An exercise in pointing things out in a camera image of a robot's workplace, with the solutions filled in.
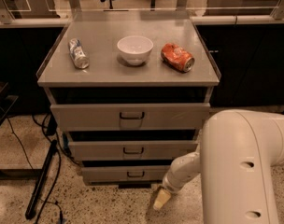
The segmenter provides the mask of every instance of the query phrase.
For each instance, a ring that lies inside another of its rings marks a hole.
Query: gray cabinet
[[[142,66],[131,67],[119,57],[116,44],[127,35],[154,43]],[[72,37],[90,56],[85,70],[70,60]],[[191,72],[163,63],[167,42],[193,53]],[[161,182],[174,158],[196,149],[218,82],[184,11],[80,13],[38,80],[87,184]]]

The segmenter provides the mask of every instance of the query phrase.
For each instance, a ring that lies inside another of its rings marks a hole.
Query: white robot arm
[[[177,192],[195,176],[199,156],[191,155],[194,159],[174,160],[163,179],[164,191]],[[228,110],[211,117],[200,144],[205,224],[278,224],[275,165],[284,165],[283,115]]]

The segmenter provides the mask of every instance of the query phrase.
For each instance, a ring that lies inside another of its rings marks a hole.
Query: drawer
[[[207,87],[51,87],[50,93],[60,105],[203,103]]]
[[[172,160],[193,152],[196,141],[69,142],[76,161]]]
[[[124,182],[162,182],[169,165],[84,167],[83,180],[86,184]]]
[[[200,129],[209,104],[52,105],[62,131]]]

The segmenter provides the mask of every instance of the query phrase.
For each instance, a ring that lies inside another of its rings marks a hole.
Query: speckled floor
[[[44,116],[35,116],[42,122]],[[21,139],[34,168],[40,168],[48,151],[49,141],[31,116],[10,118],[15,133]],[[58,169],[58,155],[50,166],[41,199],[49,192]],[[0,168],[28,168],[29,164],[9,123],[0,127]],[[137,224],[201,224],[202,195],[200,176],[158,212],[152,206],[159,184],[150,189],[119,189],[118,186],[85,186],[79,168],[62,155],[61,172],[50,195],[50,202],[58,202],[65,223],[137,223]],[[284,224],[284,166],[273,168],[274,189],[280,224]],[[35,187],[34,180],[0,181],[0,224],[35,223],[25,218],[26,208]],[[42,202],[37,205],[37,212]],[[47,203],[38,223],[59,223],[59,208]]]

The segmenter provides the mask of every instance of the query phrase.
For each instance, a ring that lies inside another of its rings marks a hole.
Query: soda can
[[[181,72],[190,71],[195,62],[192,54],[174,43],[167,43],[163,46],[161,57]]]
[[[76,68],[85,69],[89,66],[89,57],[85,54],[80,41],[72,38],[68,43],[69,54]]]

